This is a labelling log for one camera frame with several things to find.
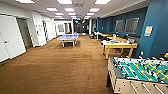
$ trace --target foosball table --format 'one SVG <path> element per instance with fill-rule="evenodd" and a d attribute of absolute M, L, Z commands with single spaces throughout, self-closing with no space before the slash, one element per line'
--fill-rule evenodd
<path fill-rule="evenodd" d="M 109 86 L 121 94 L 168 94 L 168 61 L 109 57 Z"/>

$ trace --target white door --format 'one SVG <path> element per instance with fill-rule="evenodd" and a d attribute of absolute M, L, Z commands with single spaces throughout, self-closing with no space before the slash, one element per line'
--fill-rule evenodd
<path fill-rule="evenodd" d="M 64 23 L 56 24 L 57 35 L 65 35 L 65 25 Z"/>
<path fill-rule="evenodd" d="M 0 15 L 0 33 L 10 58 L 26 52 L 15 17 Z"/>
<path fill-rule="evenodd" d="M 1 37 L 1 34 L 0 34 L 0 62 L 6 60 L 9 58 L 9 54 L 6 50 L 6 47 L 5 47 L 5 44 L 4 44 L 4 41 Z"/>

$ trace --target wall sign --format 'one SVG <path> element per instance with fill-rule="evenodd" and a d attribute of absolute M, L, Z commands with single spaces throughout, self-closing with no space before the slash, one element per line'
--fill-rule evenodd
<path fill-rule="evenodd" d="M 146 26 L 145 34 L 144 36 L 150 36 L 152 33 L 153 26 Z"/>

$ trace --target ceiling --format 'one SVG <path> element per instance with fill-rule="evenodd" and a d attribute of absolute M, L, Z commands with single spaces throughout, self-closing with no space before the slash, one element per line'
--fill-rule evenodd
<path fill-rule="evenodd" d="M 90 8 L 100 8 L 91 18 L 115 16 L 135 9 L 148 6 L 150 0 L 111 0 L 106 5 L 95 5 L 96 0 L 72 0 L 71 5 L 59 4 L 57 0 L 32 0 L 34 4 L 21 4 L 16 0 L 0 0 L 1 2 L 17 6 L 23 9 L 30 9 L 41 13 L 42 15 L 55 17 L 56 12 L 50 12 L 46 8 L 57 8 L 58 13 L 64 13 L 66 19 L 71 19 L 64 8 L 74 8 L 77 17 L 84 18 L 89 13 Z"/>

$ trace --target table leg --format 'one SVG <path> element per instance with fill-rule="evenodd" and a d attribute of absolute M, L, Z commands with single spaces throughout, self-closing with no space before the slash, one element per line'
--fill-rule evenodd
<path fill-rule="evenodd" d="M 62 41 L 62 47 L 64 47 L 64 41 Z"/>
<path fill-rule="evenodd" d="M 131 58 L 131 55 L 132 55 L 132 51 L 133 51 L 133 48 L 130 48 L 130 51 L 129 51 L 129 57 Z"/>
<path fill-rule="evenodd" d="M 107 73 L 107 82 L 106 82 L 106 87 L 110 87 L 111 85 L 111 80 L 110 80 L 110 75 L 109 72 Z"/>
<path fill-rule="evenodd" d="M 124 48 L 122 48 L 121 53 L 123 53 Z"/>
<path fill-rule="evenodd" d="M 104 53 L 105 53 L 105 45 L 103 45 L 103 55 L 104 55 Z"/>
<path fill-rule="evenodd" d="M 106 52 L 106 60 L 108 59 L 109 50 L 110 50 L 110 48 L 108 47 L 107 52 Z"/>
<path fill-rule="evenodd" d="M 97 36 L 97 37 L 96 37 L 96 38 L 97 38 L 97 40 L 99 40 L 99 36 L 98 36 L 98 35 L 96 35 L 96 36 Z"/>
<path fill-rule="evenodd" d="M 73 41 L 73 47 L 75 47 L 75 41 Z"/>

